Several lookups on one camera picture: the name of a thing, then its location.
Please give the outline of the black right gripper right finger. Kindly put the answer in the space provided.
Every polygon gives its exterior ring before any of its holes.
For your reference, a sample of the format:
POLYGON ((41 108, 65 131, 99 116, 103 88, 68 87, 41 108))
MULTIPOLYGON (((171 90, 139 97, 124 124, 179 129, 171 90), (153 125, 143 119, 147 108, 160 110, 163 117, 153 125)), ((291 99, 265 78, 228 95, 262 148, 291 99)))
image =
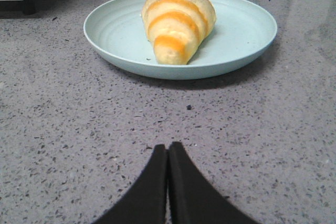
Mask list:
POLYGON ((173 223, 256 223, 206 180, 180 142, 169 147, 169 199, 173 223))

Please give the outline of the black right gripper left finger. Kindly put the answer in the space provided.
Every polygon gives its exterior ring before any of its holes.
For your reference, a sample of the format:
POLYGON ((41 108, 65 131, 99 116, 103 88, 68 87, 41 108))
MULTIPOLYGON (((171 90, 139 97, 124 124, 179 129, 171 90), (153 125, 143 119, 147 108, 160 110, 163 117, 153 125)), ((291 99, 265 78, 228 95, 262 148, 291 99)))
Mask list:
POLYGON ((95 223, 165 223, 167 150, 156 145, 127 193, 95 223))

